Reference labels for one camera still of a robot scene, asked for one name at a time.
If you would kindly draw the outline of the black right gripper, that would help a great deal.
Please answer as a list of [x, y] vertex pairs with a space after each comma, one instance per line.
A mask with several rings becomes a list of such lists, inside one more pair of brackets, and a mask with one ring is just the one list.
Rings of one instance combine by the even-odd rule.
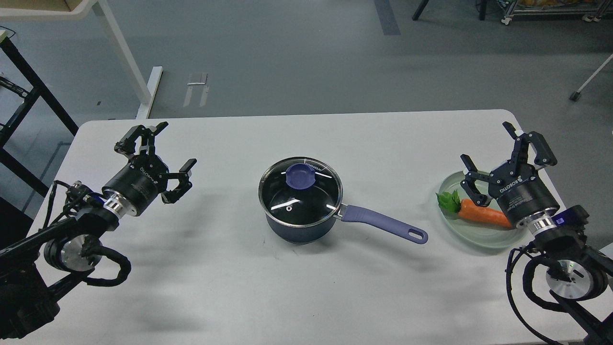
[[[557, 157], [540, 133], [532, 131], [518, 135], [510, 122], [503, 122], [503, 127], [515, 141], [509, 163], [501, 164], [489, 175], [485, 175], [477, 170], [470, 156], [460, 155], [467, 170], [461, 182], [462, 189], [479, 207], [488, 207], [492, 198], [495, 199], [514, 227], [522, 219], [540, 212], [554, 214], [560, 205], [539, 177], [536, 168], [528, 164], [529, 147], [534, 147], [534, 164], [540, 167], [556, 166]], [[489, 184], [490, 196], [477, 189], [477, 181]]]

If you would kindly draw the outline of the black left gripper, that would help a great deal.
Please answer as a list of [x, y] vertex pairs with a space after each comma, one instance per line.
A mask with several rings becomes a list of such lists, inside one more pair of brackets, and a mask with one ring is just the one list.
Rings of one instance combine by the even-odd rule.
[[[168, 125], [168, 122], [160, 122], [156, 126], [131, 127], [114, 145], [114, 151], [129, 161], [103, 186], [102, 192], [106, 197], [120, 194], [129, 202], [131, 216], [140, 216], [159, 194], [163, 203], [174, 204], [193, 185], [190, 182], [191, 169], [197, 159], [188, 159], [178, 172], [173, 173], [156, 155], [155, 137]], [[169, 180], [178, 181], [172, 190], [166, 190]]]

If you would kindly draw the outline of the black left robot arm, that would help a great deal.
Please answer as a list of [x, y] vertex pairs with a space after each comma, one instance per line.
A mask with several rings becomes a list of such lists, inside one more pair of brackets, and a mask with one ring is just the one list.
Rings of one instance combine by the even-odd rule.
[[156, 155], [156, 136], [167, 125], [131, 127], [114, 145], [127, 164], [99, 193], [79, 181], [65, 184], [63, 209], [51, 220], [57, 186], [64, 184], [54, 181], [43, 227], [2, 248], [2, 339], [24, 338], [53, 321], [59, 300], [80, 283], [113, 288], [127, 280], [131, 262], [105, 247], [101, 236], [116, 230], [124, 216], [142, 215], [156, 198], [173, 204], [192, 187], [196, 159], [173, 173]]

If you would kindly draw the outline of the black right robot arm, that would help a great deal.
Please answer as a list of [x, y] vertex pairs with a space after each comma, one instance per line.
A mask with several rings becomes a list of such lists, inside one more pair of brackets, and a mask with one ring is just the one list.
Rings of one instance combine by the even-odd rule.
[[525, 296], [539, 307], [568, 314], [586, 332], [586, 345], [613, 342], [612, 317], [599, 320], [581, 301], [599, 297], [612, 277], [612, 260], [587, 244], [589, 214], [580, 205], [560, 205], [539, 177], [539, 170], [557, 164], [546, 139], [538, 132], [518, 133], [510, 122], [504, 128], [514, 140], [511, 156], [488, 174], [461, 155], [466, 166], [461, 187], [479, 207], [495, 200], [510, 224], [528, 230], [528, 245], [512, 249], [506, 268], [507, 297], [515, 316], [525, 323], [512, 295], [512, 273], [522, 255], [529, 257], [522, 275]]

